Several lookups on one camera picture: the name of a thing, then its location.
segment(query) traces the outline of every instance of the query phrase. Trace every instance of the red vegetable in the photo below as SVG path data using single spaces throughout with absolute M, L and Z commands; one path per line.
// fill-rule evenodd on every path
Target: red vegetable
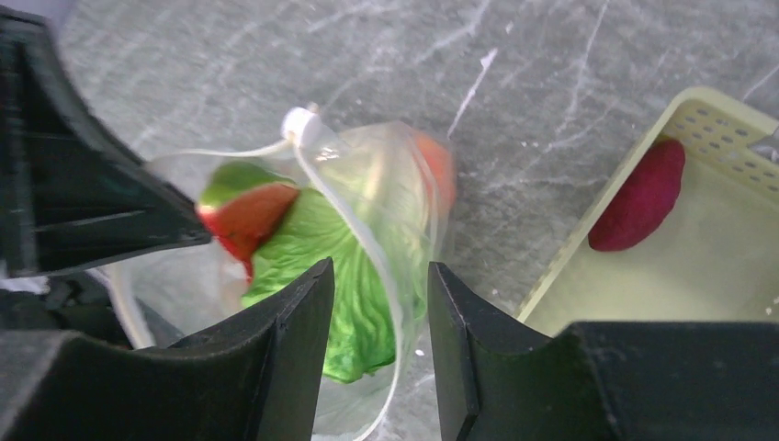
M 451 153 L 443 145 L 424 133 L 417 132 L 414 137 L 417 148 L 430 167 L 435 184 L 438 187 L 438 195 L 441 198 L 441 209 L 449 212 L 457 198 L 457 180 L 455 177 L 455 163 Z M 425 182 L 428 195 L 433 194 L 432 184 Z
M 676 140 L 651 147 L 588 235 L 595 251 L 623 251 L 655 232 L 682 190 L 684 147 Z
M 251 281 L 252 254 L 270 239 L 299 193 L 288 183 L 273 182 L 252 188 L 218 209 L 200 207 L 198 214 L 228 253 L 243 263 Z

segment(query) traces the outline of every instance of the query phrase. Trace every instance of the perforated basket wall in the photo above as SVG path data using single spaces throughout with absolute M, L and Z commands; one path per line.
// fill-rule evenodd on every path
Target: perforated basket wall
M 576 320 L 779 320 L 779 166 L 750 150 L 777 128 L 716 90 L 683 91 L 617 167 L 517 319 L 546 334 Z M 687 154 L 676 207 L 636 247 L 595 252 L 588 232 L 665 138 Z

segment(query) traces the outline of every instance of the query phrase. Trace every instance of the beet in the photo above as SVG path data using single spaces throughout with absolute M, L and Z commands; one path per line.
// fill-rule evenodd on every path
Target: beet
M 631 248 L 655 232 L 682 190 L 684 146 L 676 140 L 652 146 L 590 230 L 595 251 Z

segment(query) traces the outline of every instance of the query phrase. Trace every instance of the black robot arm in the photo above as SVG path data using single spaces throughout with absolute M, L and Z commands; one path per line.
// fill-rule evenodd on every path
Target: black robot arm
M 0 290 L 0 440 L 308 441 L 332 262 L 170 347 L 122 348 L 83 270 L 211 236 L 90 113 L 44 20 L 0 7 L 0 278 L 49 276 L 45 296 Z
M 779 439 L 779 325 L 575 322 L 528 328 L 431 264 L 444 441 Z
M 207 243 L 192 202 L 91 114 L 41 17 L 0 8 L 0 257 L 71 273 Z

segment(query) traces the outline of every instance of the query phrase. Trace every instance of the white vein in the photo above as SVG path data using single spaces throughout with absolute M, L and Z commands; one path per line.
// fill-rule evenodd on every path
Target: white vein
M 573 88 L 570 90 L 570 104 L 568 105 L 568 108 L 565 109 L 563 112 L 563 123 L 560 125 L 560 127 L 556 130 L 557 134 L 560 134 L 563 130 L 565 130 L 568 127 L 568 123 L 573 119 L 573 116 L 576 114 L 576 111 L 579 109 L 579 93 L 581 92 L 581 88 L 584 86 L 585 83 L 585 72 L 587 70 L 587 63 L 590 60 L 590 52 L 593 50 L 593 45 L 595 43 L 595 37 L 598 35 L 598 30 L 601 28 L 601 24 L 604 21 L 604 16 L 606 15 L 606 10 L 608 9 L 609 3 L 611 0 L 606 0 L 601 6 L 601 11 L 598 14 L 598 19 L 595 21 L 595 27 L 593 29 L 593 32 L 590 33 L 590 38 L 587 39 L 587 45 L 584 47 L 584 54 L 581 56 L 581 58 L 578 61 L 579 64 L 579 71 L 576 74 L 576 83 L 573 85 Z
M 754 93 L 755 90 L 757 90 L 761 85 L 764 85 L 766 81 L 768 81 L 769 78 L 771 78 L 774 74 L 779 72 L 779 64 L 776 64 L 773 69 L 767 73 L 763 78 L 761 78 L 757 83 L 752 85 L 750 89 L 747 91 L 746 94 L 744 94 L 744 97 L 741 99 L 741 101 L 745 101 L 747 98 Z
M 423 52 L 418 57 L 416 57 L 413 62 L 415 64 L 419 64 L 420 62 L 423 62 L 428 58 L 430 58 L 431 56 L 433 56 L 433 54 L 439 49 L 443 49 L 446 46 L 449 46 L 455 41 L 463 39 L 468 35 L 470 35 L 471 37 L 476 35 L 476 31 L 479 29 L 481 20 L 484 18 L 484 13 L 487 12 L 487 8 L 490 7 L 491 2 L 492 0 L 482 0 L 481 3 L 479 4 L 479 7 L 476 8 L 473 17 L 471 17 L 468 23 L 466 23 L 461 28 L 457 28 L 452 32 L 449 32 L 443 38 L 436 40 L 432 46 L 427 48 L 427 51 Z
M 568 175 L 535 178 L 519 177 L 512 179 L 511 185 L 534 186 L 537 184 L 546 184 L 550 186 L 591 187 L 596 184 L 602 184 L 606 179 L 608 179 L 608 176 L 596 176 L 590 179 L 577 179 L 576 177 Z
M 149 25 L 149 29 L 163 27 L 163 24 L 170 18 L 170 16 L 181 3 L 182 2 L 179 1 L 172 5 L 172 7 L 168 7 L 167 9 L 160 12 L 157 17 L 152 20 L 151 24 Z M 91 96 L 93 93 L 96 93 L 96 91 L 105 81 L 108 74 L 113 72 L 114 68 L 116 68 L 120 63 L 127 60 L 133 52 L 135 52 L 146 40 L 149 39 L 151 35 L 152 33 L 150 30 L 139 33 L 135 36 L 134 39 L 122 47 L 121 51 L 116 57 L 112 57 L 109 62 L 102 64 L 100 66 L 100 70 L 98 70 L 95 76 L 92 78 L 92 87 L 87 89 L 88 92 L 85 92 L 85 95 Z
M 149 58 L 149 60 L 147 60 L 147 63 L 151 66 L 155 66 L 165 55 L 167 55 L 165 52 L 157 51 Z M 135 71 L 135 73 L 127 80 L 127 83 L 125 83 L 124 89 L 128 92 L 132 92 L 135 90 L 135 87 L 138 85 L 138 83 L 140 83 L 142 80 L 145 80 L 149 74 L 154 73 L 151 72 L 150 69 L 140 69 Z
M 113 30 L 114 27 L 117 24 L 117 21 L 119 21 L 119 18 L 122 14 L 125 13 L 126 10 L 130 8 L 130 2 L 122 2 L 117 5 L 117 7 L 113 10 L 113 12 L 110 13 L 108 17 L 101 17 L 100 15 L 93 16 L 91 14 L 91 11 L 88 7 L 80 8 L 83 9 L 83 13 L 86 14 L 91 21 L 93 21 L 95 24 L 99 23 L 101 26 L 101 29 L 92 34 L 87 40 L 84 41 L 84 47 L 90 48 L 90 47 L 101 47 L 103 40 L 106 39 L 106 37 L 116 35 Z
M 360 12 L 367 11 L 369 14 L 382 14 L 389 11 L 395 11 L 400 8 L 400 5 L 379 6 L 368 0 L 311 23 L 308 28 L 306 28 L 306 31 L 310 34 L 313 34 L 319 30 L 322 30 L 323 28 L 327 28 L 328 26 L 337 23 L 345 17 L 349 17 Z
M 338 98 L 341 97 L 341 95 L 344 94 L 349 88 L 351 88 L 353 85 L 358 83 L 359 81 L 362 81 L 362 76 L 353 76 L 352 78 L 349 78 L 346 80 L 342 85 L 339 85 L 337 89 L 333 91 L 333 93 L 330 95 L 330 98 L 328 98 L 327 102 L 324 103 L 323 108 L 330 108 L 333 104 L 335 104 L 335 101 L 338 100 Z
M 424 377 L 422 377 L 422 378 L 418 379 L 418 380 L 417 380 L 417 381 L 414 383 L 414 386 L 413 386 L 413 388 L 414 388 L 414 389 L 419 389 L 419 388 L 420 388 L 420 386 L 422 386 L 424 383 L 426 383 L 426 382 L 428 382 L 428 381 L 433 381 L 434 379 L 435 379 L 435 374 L 427 374 L 427 375 L 425 375 Z
M 566 138 L 564 140 L 554 141 L 554 142 L 550 143 L 548 150 L 557 149 L 558 147 L 567 147 L 572 142 L 577 141 L 579 138 L 583 137 L 587 133 L 590 133 L 590 131 L 592 129 L 594 129 L 595 126 L 600 124 L 601 121 L 603 121 L 606 118 L 606 116 L 608 116 L 608 114 L 611 113 L 612 109 L 614 108 L 614 106 L 616 106 L 617 102 L 618 102 L 618 99 L 612 100 L 612 102 L 608 105 L 608 107 L 606 108 L 604 113 L 601 114 L 600 117 L 596 118 L 595 121 L 591 122 L 587 127 L 585 127 L 584 129 L 580 130 L 576 134 L 573 134 L 573 135 L 569 136 L 568 138 Z
M 242 28 L 238 29 L 237 31 L 233 32 L 232 35 L 225 41 L 225 48 L 232 49 L 236 44 L 238 44 L 241 39 L 252 32 L 254 32 L 255 29 L 260 27 L 260 23 L 256 21 L 250 21 L 243 25 Z
M 519 75 L 519 74 L 521 74 L 522 72 L 526 71 L 526 70 L 527 70 L 527 69 L 528 69 L 530 66 L 532 66 L 532 65 L 533 65 L 533 63 L 534 63 L 534 62 L 536 62 L 536 60 L 538 60 L 538 58 L 537 58 L 537 57 L 536 57 L 536 58 L 534 58 L 533 60 L 530 60 L 529 62 L 525 62 L 524 64 L 522 64 L 522 65 L 521 65 L 521 66 L 519 66 L 518 68 L 514 69 L 514 71 L 513 71 L 513 72 L 511 72 L 511 73 L 507 74 L 507 75 L 506 75 L 506 76 L 505 76 L 505 77 L 504 77 L 504 78 L 501 80 L 501 87 L 506 87 L 507 85 L 509 85 L 509 84 L 510 84 L 510 83 L 511 83 L 511 82 L 514 80 L 514 78 L 516 78 L 516 76 L 517 76 L 517 75 Z
M 205 84 L 213 76 L 213 74 L 217 73 L 221 69 L 223 69 L 223 66 L 220 66 L 220 60 L 215 59 L 212 62 L 210 62 L 206 68 L 203 70 L 203 74 L 194 82 L 195 84 L 202 85 L 205 87 Z M 130 142 L 130 148 L 133 151 L 138 151 L 139 147 L 143 145 L 144 142 L 149 140 L 152 136 L 156 135 L 157 132 L 160 130 L 160 128 L 167 123 L 170 119 L 173 119 L 174 117 L 178 116 L 179 114 L 185 112 L 186 110 L 190 109 L 190 105 L 195 102 L 197 99 L 197 107 L 200 107 L 200 104 L 203 100 L 207 99 L 208 96 L 206 94 L 197 94 L 196 96 L 186 96 L 184 99 L 179 101 L 175 104 L 175 106 L 171 109 L 170 112 L 168 112 L 166 115 L 162 116 L 161 118 L 158 118 L 153 124 L 150 124 L 145 129 L 139 133 L 137 137 L 135 137 L 134 140 Z
M 447 138 L 451 138 L 452 133 L 455 131 L 455 128 L 457 127 L 457 124 L 460 122 L 460 118 L 462 118 L 463 114 L 465 113 L 465 109 L 468 108 L 468 104 L 470 104 L 470 100 L 473 99 L 473 97 L 476 95 L 476 91 L 479 89 L 479 86 L 481 85 L 481 81 L 484 80 L 484 75 L 486 75 L 487 71 L 490 70 L 490 66 L 492 66 L 492 61 L 495 60 L 495 55 L 497 54 L 498 54 L 498 48 L 492 48 L 490 53 L 488 53 L 480 60 L 481 73 L 479 73 L 479 76 L 476 77 L 476 81 L 468 90 L 465 99 L 463 99 L 462 103 L 460 103 L 460 108 L 457 110 L 455 119 L 452 121 L 452 125 L 449 126 L 449 130 L 446 131 Z
M 655 90 L 665 81 L 664 75 L 658 75 L 658 72 L 660 71 L 660 68 L 665 63 L 666 57 L 668 57 L 668 54 L 671 52 L 670 49 L 666 49 L 665 52 L 662 53 L 660 58 L 658 59 L 657 64 L 655 65 L 654 70 L 651 74 L 647 75 L 647 78 L 658 78 L 658 80 L 655 82 L 655 85 L 651 88 L 649 91 L 650 93 L 654 93 Z

